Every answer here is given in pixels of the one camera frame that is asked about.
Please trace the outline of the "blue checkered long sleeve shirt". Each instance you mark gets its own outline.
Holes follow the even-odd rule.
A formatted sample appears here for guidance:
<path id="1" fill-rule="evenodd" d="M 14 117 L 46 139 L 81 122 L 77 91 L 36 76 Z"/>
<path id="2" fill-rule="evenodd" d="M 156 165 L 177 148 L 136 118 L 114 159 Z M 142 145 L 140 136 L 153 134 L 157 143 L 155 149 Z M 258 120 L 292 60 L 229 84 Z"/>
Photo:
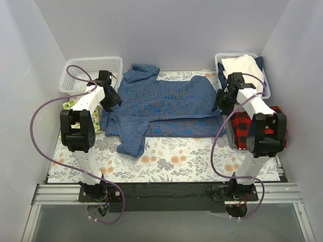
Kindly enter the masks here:
<path id="1" fill-rule="evenodd" d="M 133 64 L 118 87 L 121 105 L 103 111 L 100 128 L 119 136 L 117 152 L 140 157 L 147 137 L 215 137 L 225 134 L 220 111 L 213 111 L 216 91 L 204 76 L 189 81 L 158 80 L 159 67 Z"/>

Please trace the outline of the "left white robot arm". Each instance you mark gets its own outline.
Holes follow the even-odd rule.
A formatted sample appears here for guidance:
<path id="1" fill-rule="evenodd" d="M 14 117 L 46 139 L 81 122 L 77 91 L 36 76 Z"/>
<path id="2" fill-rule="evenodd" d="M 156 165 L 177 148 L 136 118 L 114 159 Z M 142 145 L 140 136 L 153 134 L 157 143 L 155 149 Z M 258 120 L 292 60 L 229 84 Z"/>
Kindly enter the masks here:
<path id="1" fill-rule="evenodd" d="M 111 72 L 100 70 L 98 78 L 87 84 L 88 94 L 82 96 L 72 108 L 60 113 L 62 144 L 73 153 L 79 168 L 85 171 L 83 181 L 79 184 L 85 195 L 98 202 L 108 201 L 110 193 L 106 183 L 100 180 L 103 174 L 96 165 L 91 149 L 95 143 L 92 115 L 98 105 L 106 112 L 121 105 L 121 98 L 111 86 L 113 77 Z"/>

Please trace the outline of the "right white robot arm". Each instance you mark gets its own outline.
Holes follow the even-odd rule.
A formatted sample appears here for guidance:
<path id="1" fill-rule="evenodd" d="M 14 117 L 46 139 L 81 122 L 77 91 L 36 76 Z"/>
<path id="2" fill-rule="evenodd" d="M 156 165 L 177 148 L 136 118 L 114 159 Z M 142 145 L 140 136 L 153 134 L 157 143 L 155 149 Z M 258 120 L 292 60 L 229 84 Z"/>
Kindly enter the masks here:
<path id="1" fill-rule="evenodd" d="M 227 90 L 219 89 L 213 111 L 220 109 L 229 121 L 235 112 L 243 108 L 251 119 L 246 137 L 247 154 L 240 168 L 228 176 L 228 184 L 215 190 L 214 197 L 224 200 L 246 199 L 256 195 L 255 181 L 262 167 L 285 148 L 287 117 L 269 108 L 262 97 L 266 90 L 258 92 L 252 83 L 244 81 L 245 73 L 228 75 Z"/>

